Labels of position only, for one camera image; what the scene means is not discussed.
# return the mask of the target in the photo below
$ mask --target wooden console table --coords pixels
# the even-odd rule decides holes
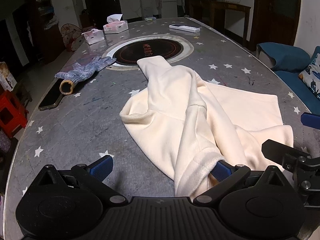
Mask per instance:
[[[247,45],[247,34],[248,34],[248,26],[249,26],[249,15],[250,15],[250,8],[249,6],[231,3],[231,2],[222,2],[222,1],[214,1],[214,0],[189,0],[189,14],[191,18],[199,18],[199,15],[202,15],[201,12],[196,11],[196,8],[207,8],[210,12],[210,20],[209,26],[216,29],[215,26],[217,25],[215,18],[220,18],[218,25],[220,28],[224,30],[224,22],[225,22],[225,10],[234,10],[234,11],[241,11],[244,12],[244,30],[243,30],[243,39],[242,39],[242,46],[246,47]],[[223,14],[217,15],[217,9],[223,10]]]

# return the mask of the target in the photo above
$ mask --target red plastic stool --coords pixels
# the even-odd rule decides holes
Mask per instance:
[[[14,131],[20,125],[26,127],[27,113],[29,112],[8,90],[0,95],[0,126],[9,138],[13,137]]]

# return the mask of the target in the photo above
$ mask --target glove cuff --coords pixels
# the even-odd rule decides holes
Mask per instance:
[[[71,95],[73,93],[73,89],[75,88],[76,84],[71,80],[64,80],[60,84],[60,92],[63,95]]]

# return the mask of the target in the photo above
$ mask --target knitted glove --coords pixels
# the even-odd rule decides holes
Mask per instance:
[[[59,72],[55,75],[56,78],[63,79],[60,85],[60,92],[64,95],[71,95],[75,86],[88,78],[90,78],[94,72],[100,71],[105,67],[113,64],[116,58],[99,56],[95,57],[89,64],[81,66],[78,62],[72,65],[73,70],[69,72]]]

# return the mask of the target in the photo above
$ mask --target black glass cooktop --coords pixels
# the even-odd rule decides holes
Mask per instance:
[[[113,57],[118,64],[137,65],[137,60],[144,57],[162,56],[165,59],[172,58],[182,51],[182,45],[168,39],[150,39],[136,41],[123,46],[115,52]]]

